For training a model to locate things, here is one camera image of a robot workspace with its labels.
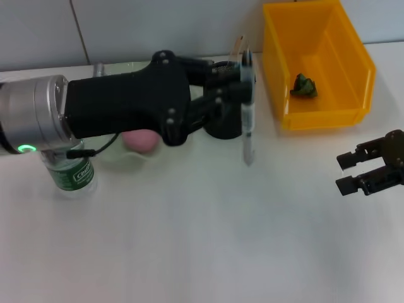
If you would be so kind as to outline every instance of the screw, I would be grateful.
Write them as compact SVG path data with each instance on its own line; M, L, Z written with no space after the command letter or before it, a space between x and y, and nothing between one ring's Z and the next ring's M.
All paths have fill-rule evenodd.
M398 164L400 167L403 167L403 166L404 166L404 162L401 161L400 158L397 158L397 164Z

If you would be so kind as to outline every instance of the green bottle label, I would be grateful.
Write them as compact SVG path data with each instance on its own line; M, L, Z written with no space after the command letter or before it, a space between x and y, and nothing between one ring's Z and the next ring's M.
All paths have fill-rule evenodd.
M58 188L64 191L76 191L85 187L94 177L94 168L88 159L68 170L51 170L50 175Z

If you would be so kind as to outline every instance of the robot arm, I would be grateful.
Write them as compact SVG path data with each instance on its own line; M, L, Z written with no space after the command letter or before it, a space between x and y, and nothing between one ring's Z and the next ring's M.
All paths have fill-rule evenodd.
M190 85L204 87L191 102ZM19 154L68 146L87 138L136 129L156 131L166 145L221 119L227 105L251 101L252 83L240 71L219 72L211 61L154 54L135 73L68 82L50 76L0 86L0 150Z

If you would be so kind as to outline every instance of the plastic bottle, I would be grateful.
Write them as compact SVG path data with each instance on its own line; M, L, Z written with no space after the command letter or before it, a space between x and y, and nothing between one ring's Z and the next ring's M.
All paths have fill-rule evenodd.
M97 179L89 158L66 158L70 149L84 149L84 142L71 148L42 151L41 159L63 196L77 199L94 192Z

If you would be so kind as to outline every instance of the crumpled green object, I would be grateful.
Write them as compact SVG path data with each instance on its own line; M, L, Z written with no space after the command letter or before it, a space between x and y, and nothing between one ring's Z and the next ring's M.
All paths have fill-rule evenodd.
M306 78L303 74L298 74L293 86L293 90L290 91L293 96L305 96L309 98L317 97L316 84L310 78Z

